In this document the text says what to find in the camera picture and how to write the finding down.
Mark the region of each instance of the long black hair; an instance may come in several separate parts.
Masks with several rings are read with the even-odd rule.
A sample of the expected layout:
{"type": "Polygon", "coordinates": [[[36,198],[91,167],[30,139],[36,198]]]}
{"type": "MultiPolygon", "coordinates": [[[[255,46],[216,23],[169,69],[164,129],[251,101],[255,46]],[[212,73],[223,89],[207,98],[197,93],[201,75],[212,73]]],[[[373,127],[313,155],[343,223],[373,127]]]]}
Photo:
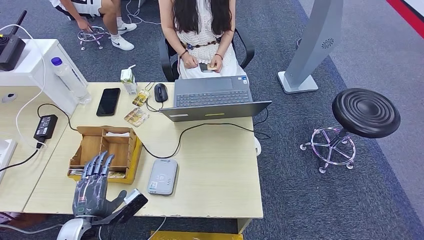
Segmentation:
{"type": "MultiPolygon", "coordinates": [[[[212,32],[221,35],[230,31],[233,18],[230,11],[230,0],[207,0],[206,4],[210,4],[212,12],[212,32]]],[[[197,0],[174,0],[173,14],[177,31],[199,33],[197,0]]]]}

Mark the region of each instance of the chrome stool base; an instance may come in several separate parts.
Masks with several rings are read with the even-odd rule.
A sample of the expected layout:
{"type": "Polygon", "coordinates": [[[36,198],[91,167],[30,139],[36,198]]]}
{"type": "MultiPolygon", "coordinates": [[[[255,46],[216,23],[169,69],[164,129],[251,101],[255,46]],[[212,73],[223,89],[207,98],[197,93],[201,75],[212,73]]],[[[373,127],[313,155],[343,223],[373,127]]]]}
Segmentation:
{"type": "Polygon", "coordinates": [[[92,26],[91,28],[93,32],[80,31],[77,34],[77,37],[79,39],[79,45],[81,46],[82,51],[86,49],[84,43],[87,42],[96,42],[98,49],[103,49],[103,46],[100,44],[99,40],[102,39],[104,35],[110,35],[108,32],[105,31],[103,27],[92,26]]]}
{"type": "Polygon", "coordinates": [[[340,130],[334,127],[321,127],[318,129],[315,129],[313,131],[312,137],[310,138],[310,142],[307,142],[305,144],[300,145],[300,149],[302,151],[305,151],[307,149],[307,146],[310,146],[312,148],[313,153],[320,158],[321,160],[324,161],[324,165],[320,166],[318,168],[319,172],[322,174],[326,173],[326,169],[327,167],[331,164],[331,165],[345,165],[347,169],[353,169],[354,168],[354,158],[355,158],[355,154],[356,154],[356,149],[355,149],[355,144],[354,142],[351,140],[351,138],[348,136],[348,132],[344,129],[340,130]],[[333,139],[329,138],[328,132],[335,132],[336,136],[333,139]],[[319,143],[319,142],[315,142],[315,138],[319,135],[324,136],[326,143],[319,143]],[[337,146],[339,144],[348,144],[351,146],[352,149],[352,154],[351,156],[347,155],[346,153],[344,153],[343,151],[341,151],[337,146]],[[319,148],[323,148],[323,149],[328,149],[328,154],[327,156],[323,156],[322,153],[320,153],[317,150],[317,147],[319,148]],[[340,155],[342,155],[344,158],[341,161],[335,161],[332,160],[332,153],[337,152],[340,155]]]}

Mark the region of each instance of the power adapter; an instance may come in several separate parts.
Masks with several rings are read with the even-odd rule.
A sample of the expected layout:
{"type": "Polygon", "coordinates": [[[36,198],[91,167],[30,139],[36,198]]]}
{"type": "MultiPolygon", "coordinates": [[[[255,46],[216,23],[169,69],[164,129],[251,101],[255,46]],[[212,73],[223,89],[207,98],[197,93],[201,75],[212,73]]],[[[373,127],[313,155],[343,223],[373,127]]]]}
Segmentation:
{"type": "Polygon", "coordinates": [[[54,114],[41,116],[40,122],[38,123],[34,134],[34,139],[42,143],[44,143],[47,139],[51,139],[57,122],[58,116],[54,114]]]}

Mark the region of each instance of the person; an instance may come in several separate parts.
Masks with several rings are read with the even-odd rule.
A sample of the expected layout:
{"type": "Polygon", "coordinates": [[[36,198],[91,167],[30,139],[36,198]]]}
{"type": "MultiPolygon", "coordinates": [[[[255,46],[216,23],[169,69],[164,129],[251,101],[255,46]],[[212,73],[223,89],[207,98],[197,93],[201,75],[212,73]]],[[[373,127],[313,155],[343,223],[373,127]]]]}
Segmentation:
{"type": "Polygon", "coordinates": [[[162,31],[179,55],[180,78],[246,75],[231,44],[236,0],[159,0],[162,31]],[[216,67],[202,72],[201,64],[216,67]]]}
{"type": "Polygon", "coordinates": [[[53,7],[69,17],[73,17],[80,29],[90,32],[90,24],[83,18],[102,16],[103,23],[110,33],[112,45],[129,51],[134,45],[121,35],[137,28],[135,23],[125,23],[121,17],[121,0],[50,0],[53,7]]]}

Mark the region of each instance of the yellow box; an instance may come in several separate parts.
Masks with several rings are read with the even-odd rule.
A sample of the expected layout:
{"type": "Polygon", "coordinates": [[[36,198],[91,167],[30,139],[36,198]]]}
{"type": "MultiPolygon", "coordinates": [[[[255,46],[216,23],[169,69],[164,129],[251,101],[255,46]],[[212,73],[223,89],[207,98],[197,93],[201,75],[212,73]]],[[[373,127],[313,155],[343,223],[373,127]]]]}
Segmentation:
{"type": "Polygon", "coordinates": [[[79,126],[78,132],[82,141],[75,155],[69,161],[67,176],[75,181],[80,175],[72,171],[82,170],[87,162],[96,155],[107,150],[107,155],[115,154],[109,167],[109,172],[123,173],[124,178],[108,177],[109,183],[132,184],[139,165],[142,142],[130,127],[79,126]],[[106,133],[124,134],[129,136],[106,136],[106,133]]]}
{"type": "Polygon", "coordinates": [[[243,240],[241,234],[158,231],[150,240],[243,240]]]}

